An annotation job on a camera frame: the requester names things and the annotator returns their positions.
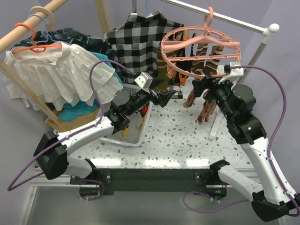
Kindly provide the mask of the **argyle orange brown sock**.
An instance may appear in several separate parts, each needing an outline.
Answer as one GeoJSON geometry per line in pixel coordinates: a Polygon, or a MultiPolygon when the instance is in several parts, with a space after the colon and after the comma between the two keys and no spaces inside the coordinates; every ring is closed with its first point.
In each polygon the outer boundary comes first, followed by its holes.
{"type": "Polygon", "coordinates": [[[197,117],[198,123],[201,125],[204,122],[208,122],[210,119],[210,116],[214,114],[215,109],[216,109],[216,101],[208,101],[205,100],[203,103],[203,109],[201,110],[199,116],[197,117]]]}

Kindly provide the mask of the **pink round clip hanger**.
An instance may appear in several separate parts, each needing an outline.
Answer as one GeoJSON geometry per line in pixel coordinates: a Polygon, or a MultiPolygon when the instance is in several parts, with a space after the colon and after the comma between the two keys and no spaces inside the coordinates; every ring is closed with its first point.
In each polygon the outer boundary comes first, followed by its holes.
{"type": "Polygon", "coordinates": [[[205,75],[223,77],[218,72],[221,60],[239,62],[241,59],[240,43],[228,35],[210,28],[214,19],[212,7],[203,20],[203,26],[187,26],[167,33],[160,44],[161,57],[166,64],[166,75],[179,78],[184,85],[191,75],[201,80],[205,75]]]}

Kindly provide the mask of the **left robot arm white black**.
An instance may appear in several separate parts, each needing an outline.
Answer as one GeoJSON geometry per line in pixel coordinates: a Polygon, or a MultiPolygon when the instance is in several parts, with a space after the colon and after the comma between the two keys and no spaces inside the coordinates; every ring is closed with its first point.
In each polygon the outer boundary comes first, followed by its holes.
{"type": "Polygon", "coordinates": [[[92,184],[97,179],[94,164],[89,159],[72,158],[71,154],[96,139],[122,131],[130,123],[129,116],[149,102],[165,107],[175,92],[160,92],[144,87],[134,94],[119,90],[111,102],[110,110],[102,118],[67,132],[44,133],[34,152],[34,159],[48,180],[67,174],[92,184]]]}

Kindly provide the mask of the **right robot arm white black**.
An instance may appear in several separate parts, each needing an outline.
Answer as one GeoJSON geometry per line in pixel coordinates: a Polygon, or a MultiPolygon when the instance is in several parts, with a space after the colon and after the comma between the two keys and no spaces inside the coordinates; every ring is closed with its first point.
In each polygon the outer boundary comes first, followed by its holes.
{"type": "Polygon", "coordinates": [[[194,80],[192,84],[195,97],[207,90],[206,99],[216,102],[230,135],[248,156],[260,183],[241,174],[225,160],[210,165],[210,181],[214,184],[223,181],[239,191],[264,222],[292,216],[293,209],[299,211],[300,195],[284,177],[271,153],[270,140],[262,123],[252,114],[256,103],[252,89],[212,77],[194,80]]]}

